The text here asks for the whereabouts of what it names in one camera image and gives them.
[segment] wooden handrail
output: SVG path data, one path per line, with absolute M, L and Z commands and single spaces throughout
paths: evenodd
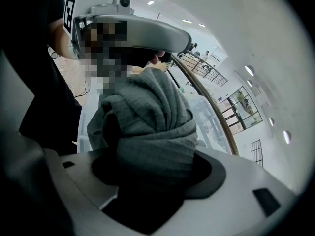
M 189 82 L 192 84 L 192 86 L 196 89 L 197 93 L 199 95 L 204 96 L 210 103 L 211 107 L 213 108 L 216 116 L 219 119 L 219 122 L 223 128 L 223 131 L 226 135 L 226 138 L 228 140 L 228 143 L 230 145 L 231 151 L 233 155 L 238 155 L 238 150 L 237 150 L 237 146 L 235 143 L 235 140 L 233 138 L 232 132 L 229 128 L 229 126 L 226 123 L 226 120 L 223 116 L 223 114 L 221 113 L 220 109 L 218 108 L 218 106 L 216 105 L 216 103 L 214 102 L 214 100 L 212 99 L 211 95 L 208 93 L 208 91 L 206 90 L 206 88 L 203 86 L 203 84 L 198 80 L 198 78 L 194 75 L 193 72 L 191 72 L 185 64 L 183 64 L 180 60 L 180 58 L 178 58 L 176 55 L 172 54 L 171 55 L 174 63 L 178 66 L 178 68 L 184 73 L 184 75 L 187 77 L 187 79 L 189 80 Z

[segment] window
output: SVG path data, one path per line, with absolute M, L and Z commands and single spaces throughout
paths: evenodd
M 252 161 L 264 167 L 260 139 L 252 143 Z
M 221 102 L 219 109 L 233 135 L 262 121 L 257 107 L 243 87 Z

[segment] gray cloth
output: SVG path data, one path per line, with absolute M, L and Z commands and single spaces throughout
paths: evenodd
M 172 188 L 191 175 L 196 123 L 184 96 L 159 69 L 116 85 L 87 131 L 93 150 L 115 148 L 119 165 L 142 182 Z

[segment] person in background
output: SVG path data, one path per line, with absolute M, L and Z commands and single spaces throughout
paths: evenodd
M 189 46 L 187 50 L 188 50 L 188 51 L 192 51 L 193 48 L 196 48 L 197 46 L 198 46 L 197 43 L 191 44 L 191 46 Z
M 201 58 L 204 60 L 204 61 L 207 61 L 209 57 L 209 51 L 206 51 L 205 55 L 203 55 Z
M 204 66 L 202 66 L 202 67 L 203 67 L 203 68 L 206 68 L 206 69 L 208 70 L 208 72 L 210 73 L 211 70 L 212 70 L 212 68 L 215 68 L 216 65 L 213 65 L 212 67 L 209 67 L 208 65 L 204 65 Z

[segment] ceiling light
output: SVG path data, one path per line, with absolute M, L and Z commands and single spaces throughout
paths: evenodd
M 250 87 L 252 87 L 252 81 L 247 81 L 247 84 L 250 85 Z
M 283 132 L 283 136 L 284 136 L 285 142 L 286 142 L 287 144 L 290 144 L 291 138 L 292 138 L 291 133 L 290 133 L 289 131 L 284 131 L 284 132 Z
M 254 76 L 254 69 L 251 66 L 245 66 L 245 69 L 250 75 Z
M 275 120 L 274 119 L 269 118 L 269 121 L 270 121 L 271 126 L 275 125 Z

